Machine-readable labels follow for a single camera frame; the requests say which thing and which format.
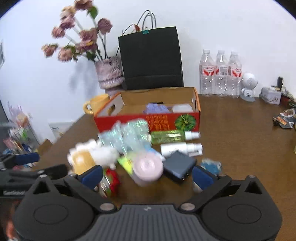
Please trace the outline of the yellow white plush toy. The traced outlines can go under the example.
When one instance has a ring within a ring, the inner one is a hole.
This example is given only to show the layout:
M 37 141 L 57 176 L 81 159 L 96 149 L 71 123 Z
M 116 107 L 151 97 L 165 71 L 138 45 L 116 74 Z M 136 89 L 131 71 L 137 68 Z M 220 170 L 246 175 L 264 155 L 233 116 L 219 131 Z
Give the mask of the yellow white plush toy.
M 71 171 L 78 175 L 83 174 L 95 165 L 103 169 L 116 168 L 116 162 L 120 154 L 116 148 L 104 146 L 100 140 L 90 139 L 85 143 L 77 143 L 67 154 Z

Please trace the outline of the lavender knit drawstring pouch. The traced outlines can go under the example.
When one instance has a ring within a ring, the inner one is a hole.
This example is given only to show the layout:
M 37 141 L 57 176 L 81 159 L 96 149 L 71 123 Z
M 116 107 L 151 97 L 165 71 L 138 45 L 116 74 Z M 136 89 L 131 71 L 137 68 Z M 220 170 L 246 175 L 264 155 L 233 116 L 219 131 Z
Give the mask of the lavender knit drawstring pouch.
M 169 109 L 163 104 L 149 103 L 146 105 L 144 114 L 162 114 L 170 113 Z

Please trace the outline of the blue small wrapped item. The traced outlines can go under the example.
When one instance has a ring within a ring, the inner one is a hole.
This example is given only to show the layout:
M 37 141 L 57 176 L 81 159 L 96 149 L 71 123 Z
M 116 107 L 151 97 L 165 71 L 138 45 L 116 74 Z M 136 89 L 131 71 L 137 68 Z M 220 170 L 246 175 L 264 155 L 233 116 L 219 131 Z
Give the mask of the blue small wrapped item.
M 204 158 L 199 165 L 213 175 L 217 176 L 222 173 L 222 164 L 219 161 Z

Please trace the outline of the dark blue power adapter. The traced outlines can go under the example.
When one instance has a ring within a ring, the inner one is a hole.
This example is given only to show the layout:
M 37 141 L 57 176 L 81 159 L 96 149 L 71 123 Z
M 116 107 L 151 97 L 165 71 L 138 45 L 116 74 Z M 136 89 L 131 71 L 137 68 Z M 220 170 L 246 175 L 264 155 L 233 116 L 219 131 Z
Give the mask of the dark blue power adapter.
M 165 161 L 163 161 L 164 175 L 170 180 L 181 184 L 192 173 L 192 169 L 196 166 L 196 163 L 197 160 L 195 158 L 176 151 L 170 156 L 165 157 Z

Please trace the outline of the white spray bottle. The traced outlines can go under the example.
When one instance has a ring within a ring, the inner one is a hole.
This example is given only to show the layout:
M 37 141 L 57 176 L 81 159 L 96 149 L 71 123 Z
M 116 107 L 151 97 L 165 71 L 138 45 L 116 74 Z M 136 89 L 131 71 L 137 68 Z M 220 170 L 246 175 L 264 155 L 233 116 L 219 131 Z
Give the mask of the white spray bottle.
M 167 158 L 175 152 L 180 152 L 189 157 L 202 156 L 203 146 L 200 143 L 170 143 L 160 145 L 161 154 Z

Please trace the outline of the yellow green packet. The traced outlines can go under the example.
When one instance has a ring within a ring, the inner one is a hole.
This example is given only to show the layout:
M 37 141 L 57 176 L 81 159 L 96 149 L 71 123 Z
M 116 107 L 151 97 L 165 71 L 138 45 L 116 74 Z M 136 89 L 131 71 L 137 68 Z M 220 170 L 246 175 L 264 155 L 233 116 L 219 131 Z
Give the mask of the yellow green packet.
M 133 162 L 125 156 L 118 158 L 117 162 L 131 176 L 133 174 Z

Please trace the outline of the white canvas picture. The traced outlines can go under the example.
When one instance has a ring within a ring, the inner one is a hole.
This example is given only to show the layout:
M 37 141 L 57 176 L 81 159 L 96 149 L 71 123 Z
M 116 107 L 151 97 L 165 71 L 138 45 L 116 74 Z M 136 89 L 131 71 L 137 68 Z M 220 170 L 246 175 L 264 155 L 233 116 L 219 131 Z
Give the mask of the white canvas picture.
M 55 137 L 55 140 L 58 140 L 64 133 L 71 128 L 74 124 L 74 121 L 62 121 L 62 122 L 51 122 L 49 127 Z

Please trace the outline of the pink round jar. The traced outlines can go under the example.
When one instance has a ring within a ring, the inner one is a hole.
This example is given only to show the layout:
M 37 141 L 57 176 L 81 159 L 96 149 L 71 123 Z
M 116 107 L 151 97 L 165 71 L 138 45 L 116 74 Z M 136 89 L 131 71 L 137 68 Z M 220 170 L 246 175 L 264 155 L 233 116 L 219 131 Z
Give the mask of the pink round jar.
M 132 178 L 138 186 L 147 186 L 161 178 L 162 159 L 153 152 L 142 152 L 132 158 Z

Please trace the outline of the crinkled clear plastic bag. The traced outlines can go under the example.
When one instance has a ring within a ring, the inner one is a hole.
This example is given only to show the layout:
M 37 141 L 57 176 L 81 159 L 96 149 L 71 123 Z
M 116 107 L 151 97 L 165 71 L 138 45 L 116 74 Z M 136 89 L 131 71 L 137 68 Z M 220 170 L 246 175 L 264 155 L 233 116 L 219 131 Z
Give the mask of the crinkled clear plastic bag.
M 149 124 L 141 118 L 126 123 L 117 121 L 110 130 L 99 132 L 98 138 L 104 146 L 111 146 L 123 155 L 152 146 Z

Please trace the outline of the green spray bottle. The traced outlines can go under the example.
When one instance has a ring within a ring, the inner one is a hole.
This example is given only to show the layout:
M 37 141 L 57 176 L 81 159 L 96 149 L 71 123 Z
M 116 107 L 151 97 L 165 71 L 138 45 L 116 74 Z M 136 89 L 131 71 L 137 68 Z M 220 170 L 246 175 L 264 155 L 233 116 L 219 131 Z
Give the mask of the green spray bottle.
M 157 145 L 196 140 L 201 137 L 201 134 L 200 132 L 172 130 L 154 131 L 150 133 L 150 136 L 152 144 Z

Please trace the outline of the yellow ceramic mug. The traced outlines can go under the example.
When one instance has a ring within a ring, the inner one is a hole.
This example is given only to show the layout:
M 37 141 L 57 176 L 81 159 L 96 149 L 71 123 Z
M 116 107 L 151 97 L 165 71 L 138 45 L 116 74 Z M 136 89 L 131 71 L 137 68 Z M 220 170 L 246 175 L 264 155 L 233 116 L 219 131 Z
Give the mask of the yellow ceramic mug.
M 86 114 L 95 115 L 100 109 L 110 100 L 109 94 L 102 94 L 93 97 L 83 105 L 83 110 Z

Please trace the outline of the white plastic container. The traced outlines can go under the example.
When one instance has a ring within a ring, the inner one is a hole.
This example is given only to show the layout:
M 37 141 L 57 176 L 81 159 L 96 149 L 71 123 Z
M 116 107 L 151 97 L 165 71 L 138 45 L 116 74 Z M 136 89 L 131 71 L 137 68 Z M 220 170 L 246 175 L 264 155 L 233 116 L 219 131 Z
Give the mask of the white plastic container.
M 189 104 L 176 104 L 172 108 L 173 113 L 193 113 L 194 110 L 192 109 L 191 105 Z

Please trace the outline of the red orange cardboard box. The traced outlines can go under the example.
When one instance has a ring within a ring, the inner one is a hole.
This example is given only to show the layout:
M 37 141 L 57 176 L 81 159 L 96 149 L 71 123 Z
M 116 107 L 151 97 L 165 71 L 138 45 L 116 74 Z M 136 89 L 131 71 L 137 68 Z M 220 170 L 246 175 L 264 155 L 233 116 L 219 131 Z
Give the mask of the red orange cardboard box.
M 150 131 L 182 130 L 198 132 L 200 102 L 194 87 L 173 87 L 123 91 L 112 97 L 95 114 L 100 132 L 120 121 L 143 119 Z

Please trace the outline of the dark snack packet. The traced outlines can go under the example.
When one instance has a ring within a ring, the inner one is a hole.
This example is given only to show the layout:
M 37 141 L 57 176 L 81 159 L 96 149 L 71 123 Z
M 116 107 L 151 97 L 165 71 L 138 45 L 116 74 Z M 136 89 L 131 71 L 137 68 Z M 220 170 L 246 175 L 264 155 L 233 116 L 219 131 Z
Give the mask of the dark snack packet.
M 295 125 L 295 108 L 284 110 L 273 117 L 273 125 L 284 129 L 293 128 Z

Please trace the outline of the clear water bottle right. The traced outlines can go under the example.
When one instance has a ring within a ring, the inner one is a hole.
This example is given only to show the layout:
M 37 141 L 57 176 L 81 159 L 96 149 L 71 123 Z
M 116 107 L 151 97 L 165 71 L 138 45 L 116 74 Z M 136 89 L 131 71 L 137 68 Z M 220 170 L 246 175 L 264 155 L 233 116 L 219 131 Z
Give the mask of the clear water bottle right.
M 228 95 L 232 98 L 240 96 L 240 82 L 242 75 L 242 64 L 237 52 L 231 52 L 228 62 L 228 79 L 227 88 Z

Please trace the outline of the clear water bottle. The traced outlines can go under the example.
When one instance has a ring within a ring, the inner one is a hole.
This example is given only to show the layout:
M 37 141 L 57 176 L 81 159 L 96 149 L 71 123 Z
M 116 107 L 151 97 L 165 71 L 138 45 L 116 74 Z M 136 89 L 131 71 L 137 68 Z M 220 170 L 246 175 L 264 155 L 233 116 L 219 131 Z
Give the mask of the clear water bottle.
M 228 62 L 228 79 L 227 88 L 228 95 L 232 98 L 240 96 L 240 82 L 242 75 L 242 64 L 237 52 L 231 52 Z
M 227 96 L 228 61 L 224 50 L 218 50 L 215 67 L 215 94 L 220 97 Z
M 215 63 L 210 50 L 203 49 L 199 64 L 201 95 L 212 96 L 214 93 Z

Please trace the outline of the small white tin box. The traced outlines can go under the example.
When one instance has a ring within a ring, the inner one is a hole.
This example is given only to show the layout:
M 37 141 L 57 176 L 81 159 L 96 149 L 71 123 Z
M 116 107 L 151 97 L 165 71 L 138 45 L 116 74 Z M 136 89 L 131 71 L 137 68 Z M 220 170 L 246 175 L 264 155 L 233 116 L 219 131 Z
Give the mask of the small white tin box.
M 266 103 L 280 104 L 281 91 L 277 91 L 274 87 L 263 87 L 259 95 Z

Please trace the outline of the purple white ceramic vase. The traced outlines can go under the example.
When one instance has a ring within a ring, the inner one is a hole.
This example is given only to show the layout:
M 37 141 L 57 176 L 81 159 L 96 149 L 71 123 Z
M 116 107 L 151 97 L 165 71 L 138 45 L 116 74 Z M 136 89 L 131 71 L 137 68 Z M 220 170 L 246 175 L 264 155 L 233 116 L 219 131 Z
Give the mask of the purple white ceramic vase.
M 114 96 L 123 90 L 125 80 L 121 59 L 113 56 L 95 63 L 99 87 L 109 96 Z

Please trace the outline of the white astronaut figurine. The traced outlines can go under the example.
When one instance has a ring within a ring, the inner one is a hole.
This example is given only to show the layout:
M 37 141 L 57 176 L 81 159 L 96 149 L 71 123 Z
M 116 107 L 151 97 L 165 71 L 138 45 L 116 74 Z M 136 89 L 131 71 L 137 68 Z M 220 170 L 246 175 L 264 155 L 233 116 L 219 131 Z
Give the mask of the white astronaut figurine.
M 257 87 L 258 81 L 254 74 L 244 73 L 242 76 L 242 86 L 240 98 L 247 102 L 255 102 L 255 87 Z

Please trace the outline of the clear water bottle middle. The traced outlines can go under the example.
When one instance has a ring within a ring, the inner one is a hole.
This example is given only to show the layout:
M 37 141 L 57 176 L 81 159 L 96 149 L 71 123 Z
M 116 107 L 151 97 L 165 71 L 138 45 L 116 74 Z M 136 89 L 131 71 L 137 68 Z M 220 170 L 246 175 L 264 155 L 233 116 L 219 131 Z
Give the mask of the clear water bottle middle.
M 218 50 L 215 67 L 215 94 L 220 97 L 227 96 L 228 61 L 224 50 Z

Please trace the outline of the clear water bottle left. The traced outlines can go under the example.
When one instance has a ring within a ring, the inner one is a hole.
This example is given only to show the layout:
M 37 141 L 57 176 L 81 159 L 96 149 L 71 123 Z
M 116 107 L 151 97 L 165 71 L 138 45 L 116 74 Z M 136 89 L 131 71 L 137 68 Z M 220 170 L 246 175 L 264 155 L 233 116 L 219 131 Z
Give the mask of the clear water bottle left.
M 214 93 L 215 63 L 210 50 L 203 49 L 199 64 L 201 95 L 212 96 Z

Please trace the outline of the dried pink flower bouquet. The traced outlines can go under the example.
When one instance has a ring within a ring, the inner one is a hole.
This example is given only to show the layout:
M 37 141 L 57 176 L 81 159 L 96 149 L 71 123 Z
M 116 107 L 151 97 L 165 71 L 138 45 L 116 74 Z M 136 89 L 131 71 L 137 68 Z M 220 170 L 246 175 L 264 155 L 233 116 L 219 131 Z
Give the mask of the dried pink flower bouquet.
M 82 27 L 76 14 L 84 11 L 94 24 L 93 28 Z M 106 50 L 106 35 L 113 27 L 107 18 L 98 17 L 98 8 L 93 1 L 74 1 L 71 6 L 66 6 L 60 13 L 60 24 L 53 27 L 51 36 L 55 39 L 66 38 L 66 45 L 57 43 L 45 44 L 41 47 L 46 58 L 57 53 L 60 62 L 78 61 L 80 56 L 97 62 L 107 59 L 109 56 Z

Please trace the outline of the black paper shopping bag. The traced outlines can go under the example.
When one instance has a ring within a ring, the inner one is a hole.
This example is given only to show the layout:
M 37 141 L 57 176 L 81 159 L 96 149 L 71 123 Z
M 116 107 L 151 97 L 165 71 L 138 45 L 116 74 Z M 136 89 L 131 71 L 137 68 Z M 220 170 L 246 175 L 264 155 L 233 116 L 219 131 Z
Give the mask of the black paper shopping bag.
M 158 28 L 150 10 L 142 13 L 139 23 L 131 24 L 118 38 L 125 90 L 183 87 L 182 58 L 176 27 Z

